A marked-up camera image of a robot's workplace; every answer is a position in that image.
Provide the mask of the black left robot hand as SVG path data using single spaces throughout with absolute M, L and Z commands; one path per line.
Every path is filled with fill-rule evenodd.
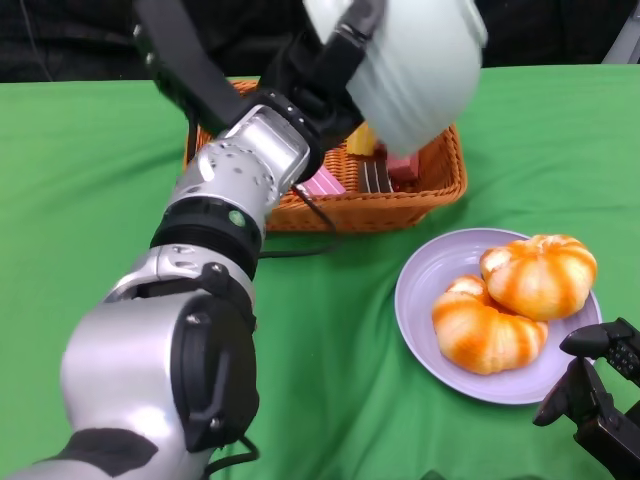
M 326 150 L 363 123 L 347 86 L 364 63 L 386 9 L 385 1 L 353 1 L 329 22 L 323 40 L 307 7 L 304 23 L 261 76 L 259 86 L 293 103 Z

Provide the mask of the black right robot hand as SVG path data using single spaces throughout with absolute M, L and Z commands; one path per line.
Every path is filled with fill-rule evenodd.
M 575 441 L 615 479 L 639 477 L 639 405 L 619 411 L 591 364 L 602 358 L 623 378 L 639 383 L 639 330 L 619 317 L 581 327 L 560 349 L 574 357 L 541 402 L 533 419 L 539 427 L 561 416 L 577 427 Z

